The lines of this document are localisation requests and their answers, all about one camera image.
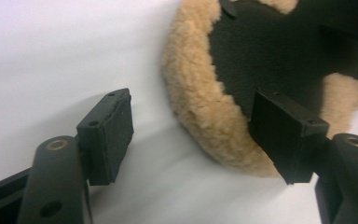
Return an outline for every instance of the beige fleece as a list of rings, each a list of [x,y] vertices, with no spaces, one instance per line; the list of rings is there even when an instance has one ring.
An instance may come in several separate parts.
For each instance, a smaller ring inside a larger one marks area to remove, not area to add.
[[[260,2],[282,13],[296,6],[295,0]],[[217,0],[184,0],[180,6],[162,59],[172,108],[200,146],[217,161],[249,175],[276,176],[271,160],[248,133],[247,118],[216,80],[208,34],[219,18]],[[322,117],[331,123],[331,136],[349,127],[351,112],[358,108],[358,81],[334,74],[325,79],[324,85]]]

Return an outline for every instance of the round metal insert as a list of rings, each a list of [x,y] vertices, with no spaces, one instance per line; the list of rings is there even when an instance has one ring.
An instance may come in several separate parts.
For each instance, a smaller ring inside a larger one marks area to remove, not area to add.
[[[345,141],[350,145],[358,147],[358,138],[357,137],[349,136],[349,137],[345,138]]]
[[[48,150],[60,150],[65,148],[68,145],[68,141],[63,140],[63,139],[59,139],[59,140],[55,140],[53,142],[50,142],[46,148]]]

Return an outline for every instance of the white surface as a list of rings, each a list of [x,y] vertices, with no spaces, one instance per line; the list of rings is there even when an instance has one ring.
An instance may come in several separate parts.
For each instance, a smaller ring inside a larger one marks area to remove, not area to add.
[[[0,1],[0,180],[128,87],[135,135],[96,224],[320,223],[313,184],[286,187],[210,160],[169,108],[159,61],[179,0]],[[358,113],[353,133],[358,133]]]

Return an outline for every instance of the sheepskin pad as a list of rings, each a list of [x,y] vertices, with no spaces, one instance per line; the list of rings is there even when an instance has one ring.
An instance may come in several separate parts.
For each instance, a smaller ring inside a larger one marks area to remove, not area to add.
[[[259,0],[283,14],[296,0]],[[247,118],[216,80],[208,34],[220,18],[218,0],[184,0],[172,23],[162,65],[172,109],[200,146],[215,160],[248,175],[278,176],[273,163],[248,133]],[[324,78],[321,118],[328,136],[350,128],[358,110],[358,80],[341,74]]]

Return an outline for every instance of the black plastic bracket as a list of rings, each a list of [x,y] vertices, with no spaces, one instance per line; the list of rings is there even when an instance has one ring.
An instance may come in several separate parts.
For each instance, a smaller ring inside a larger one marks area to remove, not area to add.
[[[231,18],[237,18],[237,9],[230,0],[219,0],[220,7]]]
[[[257,90],[251,136],[288,184],[319,176],[316,198],[323,224],[358,224],[358,136],[325,137],[328,124],[280,92]]]
[[[77,131],[42,143],[30,169],[0,181],[0,223],[92,223],[87,182],[116,180],[133,134],[130,91],[106,94]]]

